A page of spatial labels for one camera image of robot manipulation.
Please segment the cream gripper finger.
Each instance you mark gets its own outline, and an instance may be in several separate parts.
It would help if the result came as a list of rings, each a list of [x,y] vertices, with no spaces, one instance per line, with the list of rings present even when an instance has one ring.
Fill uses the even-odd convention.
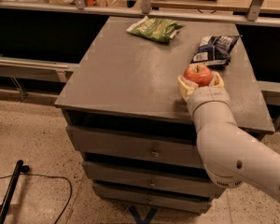
[[[185,102],[187,102],[194,91],[199,88],[197,83],[185,79],[182,75],[177,78],[177,83],[180,94]]]
[[[221,75],[216,71],[213,71],[212,75],[213,75],[213,78],[210,81],[209,86],[223,89],[224,88],[224,81],[223,81]]]

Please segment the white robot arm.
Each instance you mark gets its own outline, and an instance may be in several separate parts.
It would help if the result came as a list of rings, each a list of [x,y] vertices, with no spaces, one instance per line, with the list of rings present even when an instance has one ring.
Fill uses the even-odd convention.
[[[210,179],[224,189],[247,183],[280,203],[280,154],[238,127],[221,76],[204,87],[182,76],[177,80]]]

